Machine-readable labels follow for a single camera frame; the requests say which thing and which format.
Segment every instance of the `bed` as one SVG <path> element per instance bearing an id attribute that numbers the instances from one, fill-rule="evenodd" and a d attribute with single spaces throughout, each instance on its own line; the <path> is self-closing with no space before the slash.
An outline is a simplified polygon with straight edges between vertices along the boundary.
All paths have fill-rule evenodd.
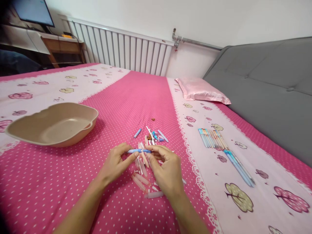
<path id="1" fill-rule="evenodd" d="M 169 142 L 159 144 L 181 157 L 185 191 L 212 233 L 311 231 L 312 169 L 227 106 L 185 101 L 172 78 L 84 64 L 2 77 L 0 90 L 0 207 L 12 233 L 51 233 L 96 176 L 109 150 L 121 142 L 137 145 L 147 134 L 145 126 L 160 129 Z M 3 133 L 13 120 L 59 102 L 99 111 L 95 128 L 78 144 L 36 146 Z M 220 130 L 252 174 L 255 188 L 224 160 L 222 151 L 204 146 L 197 130 L 203 127 Z M 142 132 L 134 139 L 139 128 Z M 107 188 L 92 232 L 179 233 L 168 200 L 144 198 L 131 180 L 134 169 L 133 164 Z"/>

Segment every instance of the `beige plastic basin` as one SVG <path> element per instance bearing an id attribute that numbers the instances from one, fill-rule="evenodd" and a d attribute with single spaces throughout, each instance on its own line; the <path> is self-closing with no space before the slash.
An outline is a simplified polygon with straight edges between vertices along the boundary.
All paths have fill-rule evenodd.
<path id="1" fill-rule="evenodd" d="M 36 145 L 67 147 L 78 143 L 95 126 L 98 111 L 67 102 L 22 117 L 6 128 L 6 134 Z"/>

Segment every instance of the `forearm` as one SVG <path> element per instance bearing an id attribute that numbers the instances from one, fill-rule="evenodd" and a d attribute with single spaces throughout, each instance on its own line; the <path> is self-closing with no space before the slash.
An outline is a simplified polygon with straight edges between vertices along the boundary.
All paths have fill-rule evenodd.
<path id="1" fill-rule="evenodd" d="M 210 233 L 185 193 L 180 194 L 178 197 L 170 199 L 169 201 L 183 231 L 187 234 Z"/>
<path id="2" fill-rule="evenodd" d="M 54 234 L 89 233 L 104 189 L 105 185 L 94 179 Z"/>

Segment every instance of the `hand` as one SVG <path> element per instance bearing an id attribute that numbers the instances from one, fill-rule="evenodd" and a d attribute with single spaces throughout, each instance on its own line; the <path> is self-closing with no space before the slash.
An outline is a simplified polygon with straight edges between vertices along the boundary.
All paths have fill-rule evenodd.
<path id="1" fill-rule="evenodd" d="M 148 153 L 147 157 L 156 182 L 169 201 L 172 202 L 178 196 L 184 195 L 179 156 L 165 146 L 149 145 L 146 149 L 153 151 L 152 154 Z M 160 166 L 157 160 L 162 160 L 163 165 Z"/>
<path id="2" fill-rule="evenodd" d="M 137 156 L 139 156 L 139 153 L 135 152 L 123 161 L 121 156 L 130 149 L 133 149 L 132 146 L 126 143 L 122 143 L 111 149 L 102 169 L 97 175 L 97 179 L 100 180 L 104 187 L 117 179 L 127 167 L 134 162 Z"/>

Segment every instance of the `white wall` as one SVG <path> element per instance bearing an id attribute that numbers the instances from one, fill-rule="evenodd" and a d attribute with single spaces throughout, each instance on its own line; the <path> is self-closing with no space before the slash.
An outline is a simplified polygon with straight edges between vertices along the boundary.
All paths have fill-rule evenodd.
<path id="1" fill-rule="evenodd" d="M 311 36 L 311 0 L 46 0 L 57 14 L 171 40 L 177 35 L 216 46 Z M 217 51 L 180 44 L 167 76 L 202 77 Z"/>

